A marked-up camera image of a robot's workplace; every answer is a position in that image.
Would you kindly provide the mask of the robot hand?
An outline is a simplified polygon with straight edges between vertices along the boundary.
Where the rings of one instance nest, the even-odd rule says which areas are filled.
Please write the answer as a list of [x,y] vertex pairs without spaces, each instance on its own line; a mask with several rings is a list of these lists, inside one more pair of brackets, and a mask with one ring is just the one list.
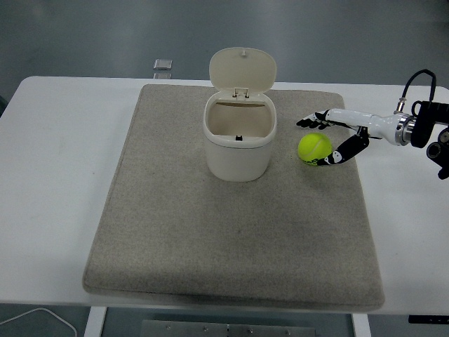
[[400,130],[398,125],[401,117],[401,114],[379,117],[341,109],[314,112],[299,120],[296,125],[318,130],[342,126],[355,131],[355,134],[333,149],[327,136],[310,133],[298,144],[298,157],[311,166],[328,166],[349,161],[368,147],[371,138],[384,138],[393,145],[399,145],[401,138],[396,133]]

